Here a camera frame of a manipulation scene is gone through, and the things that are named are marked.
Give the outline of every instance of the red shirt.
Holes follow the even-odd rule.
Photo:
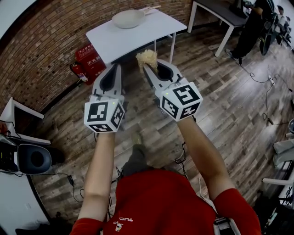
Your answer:
[[[122,178],[116,189],[114,216],[106,223],[82,218],[70,235],[213,235],[215,212],[189,181],[166,170],[149,170]],[[214,200],[220,216],[232,218],[242,235],[261,235],[257,215],[236,189]]]

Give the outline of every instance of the white cube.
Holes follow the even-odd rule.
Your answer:
[[[124,116],[119,99],[85,103],[84,124],[96,133],[117,132]]]
[[[177,122],[197,112],[203,101],[193,82],[164,90],[160,97],[160,107]]]

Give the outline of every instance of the sponge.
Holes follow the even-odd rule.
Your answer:
[[[140,72],[143,74],[143,64],[150,65],[155,72],[157,72],[157,52],[153,50],[145,50],[142,53],[139,53],[136,55],[136,58],[138,60]]]

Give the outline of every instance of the fire extinguisher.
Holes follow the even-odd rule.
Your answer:
[[[84,70],[84,68],[77,62],[72,63],[70,66],[70,70],[79,77],[83,82],[88,81],[88,75],[87,72]]]

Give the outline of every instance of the red sleeve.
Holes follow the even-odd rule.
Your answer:
[[[103,222],[92,218],[81,218],[74,223],[70,235],[97,235]]]
[[[228,189],[214,200],[220,216],[232,218],[241,234],[261,235],[259,219],[237,189]]]

